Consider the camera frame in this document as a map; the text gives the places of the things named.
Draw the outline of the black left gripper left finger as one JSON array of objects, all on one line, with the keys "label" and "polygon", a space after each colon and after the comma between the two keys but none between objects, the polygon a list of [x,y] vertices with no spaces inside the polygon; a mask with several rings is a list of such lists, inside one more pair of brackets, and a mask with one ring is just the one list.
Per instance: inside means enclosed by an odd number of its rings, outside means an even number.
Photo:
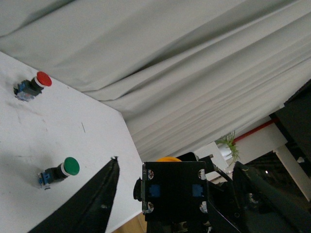
[{"label": "black left gripper left finger", "polygon": [[97,172],[65,204],[30,230],[31,233],[104,233],[117,191],[118,157]]}]

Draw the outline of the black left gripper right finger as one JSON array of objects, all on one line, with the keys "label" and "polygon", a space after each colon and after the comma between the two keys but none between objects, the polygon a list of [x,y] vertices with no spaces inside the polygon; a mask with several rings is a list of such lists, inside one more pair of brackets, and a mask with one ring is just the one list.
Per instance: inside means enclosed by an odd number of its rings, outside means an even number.
[{"label": "black left gripper right finger", "polygon": [[309,233],[311,215],[237,162],[232,177],[218,167],[222,184],[207,183],[207,211],[213,233]]}]

